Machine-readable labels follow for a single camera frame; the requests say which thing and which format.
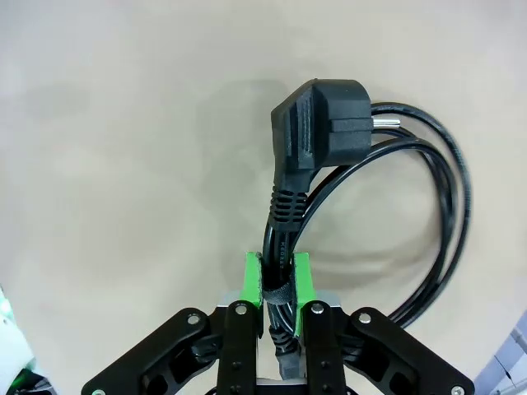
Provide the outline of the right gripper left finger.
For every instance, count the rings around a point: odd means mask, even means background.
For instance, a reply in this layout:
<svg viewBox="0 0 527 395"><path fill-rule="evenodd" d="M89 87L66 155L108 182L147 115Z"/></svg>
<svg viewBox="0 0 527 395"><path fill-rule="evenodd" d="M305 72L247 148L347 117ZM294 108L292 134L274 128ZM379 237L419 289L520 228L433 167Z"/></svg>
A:
<svg viewBox="0 0 527 395"><path fill-rule="evenodd" d="M247 253L242 290L211 314L180 310L82 387L84 394L175 394L218 366L218 394L256 394L263 334L259 253Z"/></svg>

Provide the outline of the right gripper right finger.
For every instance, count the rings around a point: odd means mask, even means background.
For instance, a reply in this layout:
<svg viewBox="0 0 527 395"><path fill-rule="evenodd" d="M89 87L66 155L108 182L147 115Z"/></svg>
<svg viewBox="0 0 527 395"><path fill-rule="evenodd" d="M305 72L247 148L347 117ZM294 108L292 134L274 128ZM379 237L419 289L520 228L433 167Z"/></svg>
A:
<svg viewBox="0 0 527 395"><path fill-rule="evenodd" d="M294 256L296 329L309 394L346 394L345 369L383 394L471 394L473 382L379 310L346 314L319 298L308 253Z"/></svg>

